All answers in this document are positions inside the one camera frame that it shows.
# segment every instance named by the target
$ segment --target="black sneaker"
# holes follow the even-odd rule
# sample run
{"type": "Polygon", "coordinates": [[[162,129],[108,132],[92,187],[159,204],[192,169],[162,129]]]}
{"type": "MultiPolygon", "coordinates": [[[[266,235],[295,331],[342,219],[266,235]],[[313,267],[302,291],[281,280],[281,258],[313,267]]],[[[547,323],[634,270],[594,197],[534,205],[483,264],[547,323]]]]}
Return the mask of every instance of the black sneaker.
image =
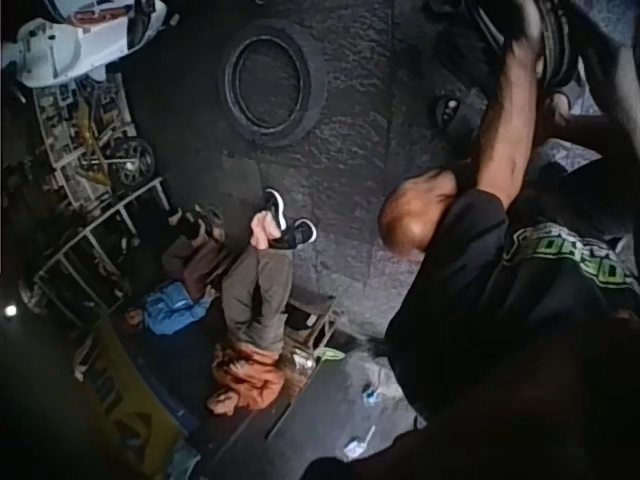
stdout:
{"type": "Polygon", "coordinates": [[[310,220],[301,218],[293,227],[282,232],[282,236],[272,240],[269,246],[275,250],[295,250],[302,245],[315,241],[318,236],[316,227],[310,220]]]}
{"type": "Polygon", "coordinates": [[[287,221],[284,218],[284,200],[282,196],[273,188],[265,188],[264,204],[271,212],[281,232],[287,229],[287,221]]]}

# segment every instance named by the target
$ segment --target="metal rack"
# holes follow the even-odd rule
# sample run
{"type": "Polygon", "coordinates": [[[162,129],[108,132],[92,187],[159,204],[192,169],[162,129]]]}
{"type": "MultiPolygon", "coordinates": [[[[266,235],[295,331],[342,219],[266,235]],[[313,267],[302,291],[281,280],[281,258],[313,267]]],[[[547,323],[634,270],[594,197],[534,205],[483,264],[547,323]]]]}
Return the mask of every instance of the metal rack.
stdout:
{"type": "Polygon", "coordinates": [[[69,241],[64,247],[62,247],[62,249],[56,255],[54,255],[44,265],[44,267],[42,267],[42,269],[36,274],[35,276],[36,284],[42,289],[42,291],[47,295],[47,297],[51,299],[51,301],[53,301],[63,312],[65,312],[65,314],[69,316],[69,318],[74,323],[78,325],[83,325],[83,322],[81,322],[80,319],[78,319],[71,311],[69,311],[69,309],[66,308],[64,304],[62,304],[62,302],[56,297],[56,295],[47,287],[45,282],[47,271],[51,269],[52,266],[56,265],[57,263],[60,263],[64,267],[64,269],[74,278],[74,280],[78,283],[78,285],[80,285],[80,287],[89,295],[89,297],[91,297],[91,299],[96,303],[96,305],[98,305],[98,307],[104,313],[111,312],[114,308],[116,308],[119,305],[120,301],[116,302],[116,304],[114,305],[107,306],[104,303],[104,301],[99,297],[99,295],[96,292],[94,292],[89,287],[89,285],[87,285],[87,283],[81,278],[78,272],[69,263],[68,259],[66,258],[66,255],[71,255],[70,250],[74,245],[76,245],[78,242],[80,242],[83,239],[87,239],[93,246],[96,256],[104,263],[104,265],[113,274],[118,275],[119,274],[118,269],[116,268],[115,264],[109,259],[109,257],[106,255],[104,249],[100,246],[100,244],[98,243],[98,240],[93,235],[92,231],[97,226],[102,224],[105,220],[107,220],[109,217],[111,217],[116,213],[119,213],[125,225],[129,229],[129,231],[132,234],[136,235],[137,230],[133,225],[133,222],[131,221],[131,218],[129,217],[125,207],[128,203],[130,203],[131,201],[133,201],[134,199],[136,199],[146,191],[151,190],[152,188],[155,188],[162,206],[164,207],[165,210],[169,210],[169,202],[167,201],[167,197],[164,193],[164,190],[162,189],[161,183],[162,183],[162,178],[158,177],[155,180],[148,183],[147,185],[145,185],[144,187],[137,190],[136,192],[129,195],[124,200],[118,202],[116,205],[106,210],[102,215],[100,215],[100,217],[98,217],[93,222],[91,222],[80,233],[78,233],[78,235],[76,235],[71,241],[69,241]]]}

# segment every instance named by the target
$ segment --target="white scooter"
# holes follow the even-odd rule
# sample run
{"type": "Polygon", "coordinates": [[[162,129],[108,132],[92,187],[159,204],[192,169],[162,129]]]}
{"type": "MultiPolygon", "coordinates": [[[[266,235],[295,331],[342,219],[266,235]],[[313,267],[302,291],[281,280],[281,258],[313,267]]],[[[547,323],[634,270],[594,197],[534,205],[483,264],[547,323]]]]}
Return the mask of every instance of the white scooter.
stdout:
{"type": "MultiPolygon", "coordinates": [[[[165,23],[177,23],[177,15],[167,21],[167,6],[160,0],[116,1],[117,8],[113,8],[116,2],[109,2],[110,8],[100,9],[96,2],[89,4],[91,10],[70,15],[60,15],[58,8],[55,16],[65,24],[42,18],[26,23],[17,42],[2,44],[2,68],[14,65],[17,80],[30,88],[65,83],[84,74],[104,81],[108,63],[140,48],[165,23]]],[[[48,3],[55,6],[53,0],[48,3]]]]}

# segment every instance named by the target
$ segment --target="bald man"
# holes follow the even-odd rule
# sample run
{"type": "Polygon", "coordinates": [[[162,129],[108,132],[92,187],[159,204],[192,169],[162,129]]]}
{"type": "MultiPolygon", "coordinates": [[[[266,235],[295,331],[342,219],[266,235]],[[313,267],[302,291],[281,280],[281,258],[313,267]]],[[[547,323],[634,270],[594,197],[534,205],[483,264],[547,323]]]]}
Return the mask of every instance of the bald man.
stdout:
{"type": "Polygon", "coordinates": [[[379,217],[389,249],[424,256],[386,341],[400,386],[427,419],[564,322],[640,313],[640,285],[615,252],[640,207],[631,52],[577,12],[574,33],[591,42],[582,52],[587,80],[608,116],[572,116],[561,94],[537,112],[540,15],[533,0],[507,4],[519,8],[520,33],[505,42],[476,154],[405,182],[379,217]],[[603,158],[523,189],[534,143],[551,137],[603,158]]]}

